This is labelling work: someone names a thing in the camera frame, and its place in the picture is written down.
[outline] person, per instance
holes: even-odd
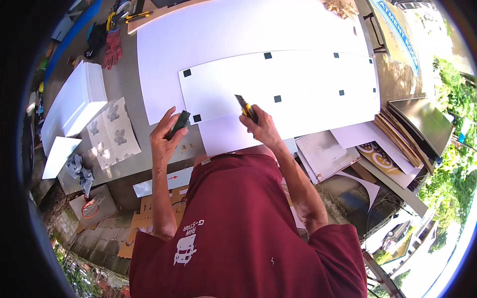
[[[187,128],[164,139],[179,117],[171,117],[172,107],[151,133],[154,235],[136,234],[132,298],[366,297],[355,227],[328,224],[318,192],[272,117],[252,107],[258,124],[245,116],[239,120],[264,145],[198,158],[178,227],[166,170]],[[282,177],[308,243],[295,226]]]

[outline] maroon t-shirt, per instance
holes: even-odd
[[[281,180],[266,155],[197,166],[175,237],[137,234],[131,297],[366,297],[355,227],[324,226],[306,244]]]

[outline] yellow tool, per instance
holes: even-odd
[[[143,19],[143,18],[147,18],[148,16],[150,16],[153,13],[154,13],[154,11],[150,10],[150,11],[141,12],[139,14],[135,14],[134,16],[127,16],[126,17],[126,24],[129,24],[132,21],[137,21],[137,20],[140,20],[140,19]]]
[[[241,95],[235,95],[237,97],[240,106],[242,107],[242,115],[252,119],[255,124],[259,123],[259,117],[253,110],[253,108],[243,99]]]
[[[115,15],[116,15],[116,13],[113,11],[108,16],[108,20],[106,21],[106,32],[111,31],[111,20],[113,19],[113,16],[115,16]]]

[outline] t-shirt logo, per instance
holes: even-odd
[[[174,255],[174,265],[176,263],[187,265],[192,258],[192,255],[197,251],[194,249],[194,240],[196,239],[196,225],[201,226],[204,224],[204,220],[201,219],[198,222],[185,226],[183,231],[186,232],[186,237],[180,238],[177,242],[177,252]]]
[[[194,240],[196,239],[196,234],[192,234],[188,237],[179,239],[177,242],[177,252],[174,255],[174,266],[176,263],[187,265],[187,263],[192,258],[192,254],[197,251],[194,249]]]

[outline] red glove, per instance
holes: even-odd
[[[104,53],[103,68],[106,66],[108,70],[113,65],[118,64],[118,59],[123,56],[121,49],[121,37],[119,36],[119,28],[114,31],[109,31],[106,37],[106,52]]]

